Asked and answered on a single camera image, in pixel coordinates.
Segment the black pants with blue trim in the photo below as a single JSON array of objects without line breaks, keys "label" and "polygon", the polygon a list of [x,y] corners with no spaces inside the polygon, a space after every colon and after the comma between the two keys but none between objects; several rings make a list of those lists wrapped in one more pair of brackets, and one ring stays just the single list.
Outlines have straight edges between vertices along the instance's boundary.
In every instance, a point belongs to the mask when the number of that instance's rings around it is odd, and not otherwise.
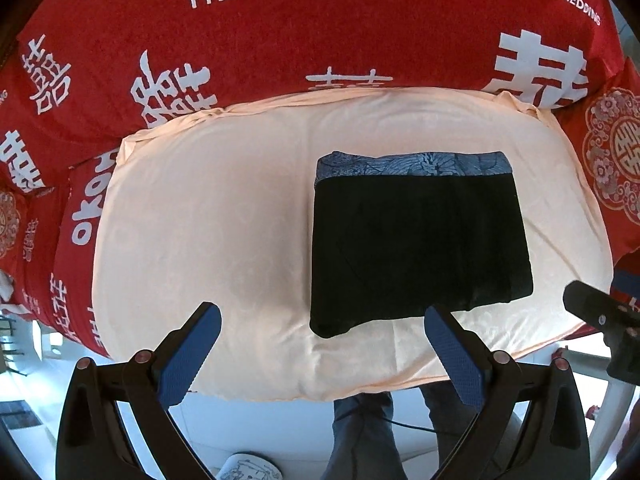
[{"label": "black pants with blue trim", "polygon": [[501,152],[317,162],[310,329],[508,304],[534,291],[513,169]]}]

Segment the dark floor mat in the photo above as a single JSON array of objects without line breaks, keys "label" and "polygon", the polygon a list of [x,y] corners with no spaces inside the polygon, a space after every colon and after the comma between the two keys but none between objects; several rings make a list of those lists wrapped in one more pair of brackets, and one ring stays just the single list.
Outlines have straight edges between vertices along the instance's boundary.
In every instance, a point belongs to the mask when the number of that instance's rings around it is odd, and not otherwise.
[{"label": "dark floor mat", "polygon": [[24,400],[2,401],[0,420],[7,430],[17,430],[41,425],[41,420]]}]

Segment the white printed slipper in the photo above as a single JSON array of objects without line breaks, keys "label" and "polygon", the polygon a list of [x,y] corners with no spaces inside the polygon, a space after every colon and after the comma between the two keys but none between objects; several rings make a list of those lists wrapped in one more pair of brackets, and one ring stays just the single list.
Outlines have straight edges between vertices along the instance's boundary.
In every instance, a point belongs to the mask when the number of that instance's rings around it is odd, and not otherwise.
[{"label": "white printed slipper", "polygon": [[270,460],[248,453],[235,453],[216,475],[219,480],[282,480],[280,469]]}]

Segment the person's legs in dark jeans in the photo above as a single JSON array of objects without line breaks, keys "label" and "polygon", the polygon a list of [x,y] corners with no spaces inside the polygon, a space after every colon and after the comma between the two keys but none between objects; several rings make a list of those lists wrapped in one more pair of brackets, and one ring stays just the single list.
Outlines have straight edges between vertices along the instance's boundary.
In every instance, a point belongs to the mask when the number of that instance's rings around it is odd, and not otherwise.
[{"label": "person's legs in dark jeans", "polygon": [[[463,404],[449,380],[420,387],[444,460],[476,415]],[[406,480],[392,424],[394,406],[388,392],[359,393],[334,402],[334,443],[322,477]]]}]

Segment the red embroidered cushion right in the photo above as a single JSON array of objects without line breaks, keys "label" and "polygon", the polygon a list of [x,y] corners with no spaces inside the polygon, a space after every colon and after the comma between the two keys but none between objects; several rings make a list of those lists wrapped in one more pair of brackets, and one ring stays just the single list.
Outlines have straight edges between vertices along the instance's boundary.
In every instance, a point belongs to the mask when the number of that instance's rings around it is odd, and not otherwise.
[{"label": "red embroidered cushion right", "polygon": [[639,307],[639,73],[626,60],[603,87],[555,113],[597,197],[608,232],[612,296]]}]

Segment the red embroidered cushion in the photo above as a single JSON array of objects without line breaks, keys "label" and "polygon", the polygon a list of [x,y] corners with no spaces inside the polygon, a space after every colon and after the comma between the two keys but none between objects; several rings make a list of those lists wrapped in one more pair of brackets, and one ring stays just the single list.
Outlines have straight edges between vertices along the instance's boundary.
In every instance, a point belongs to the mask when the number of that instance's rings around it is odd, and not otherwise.
[{"label": "red embroidered cushion", "polygon": [[608,232],[612,296],[639,307],[639,73],[626,60],[603,87],[555,113],[597,197]]},{"label": "red embroidered cushion", "polygon": [[26,230],[29,200],[22,193],[1,188],[0,191],[0,257],[8,266],[20,252]]}]

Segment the red embroidered cushion left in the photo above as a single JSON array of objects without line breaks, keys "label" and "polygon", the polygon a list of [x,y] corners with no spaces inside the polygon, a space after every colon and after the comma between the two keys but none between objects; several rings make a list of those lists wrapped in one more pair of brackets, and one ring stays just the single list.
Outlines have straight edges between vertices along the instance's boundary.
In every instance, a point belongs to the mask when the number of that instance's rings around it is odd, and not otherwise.
[{"label": "red embroidered cushion left", "polygon": [[22,193],[1,188],[0,191],[0,257],[8,266],[20,252],[26,230],[29,200]]}]

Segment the red sofa cover with characters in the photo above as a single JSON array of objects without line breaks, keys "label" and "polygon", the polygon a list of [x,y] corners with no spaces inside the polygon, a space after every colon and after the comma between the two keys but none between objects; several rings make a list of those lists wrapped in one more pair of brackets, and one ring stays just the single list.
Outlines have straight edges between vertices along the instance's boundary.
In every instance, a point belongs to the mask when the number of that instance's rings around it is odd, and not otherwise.
[{"label": "red sofa cover with characters", "polygon": [[1,187],[29,200],[1,309],[103,351],[96,233],[120,141],[141,129],[333,88],[559,108],[626,60],[610,0],[1,0]]}]

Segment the white metal rack frame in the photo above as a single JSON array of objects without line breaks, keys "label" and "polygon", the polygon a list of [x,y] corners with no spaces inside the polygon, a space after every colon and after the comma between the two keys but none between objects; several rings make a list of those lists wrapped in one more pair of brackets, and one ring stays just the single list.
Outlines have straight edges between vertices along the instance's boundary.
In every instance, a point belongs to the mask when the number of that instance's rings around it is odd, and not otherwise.
[{"label": "white metal rack frame", "polygon": [[608,374],[606,369],[611,359],[605,356],[595,356],[569,348],[559,348],[552,356],[555,359],[566,359],[573,372],[578,375],[606,382],[605,395],[589,434],[590,467],[591,473],[595,474],[623,427],[636,386]]}]

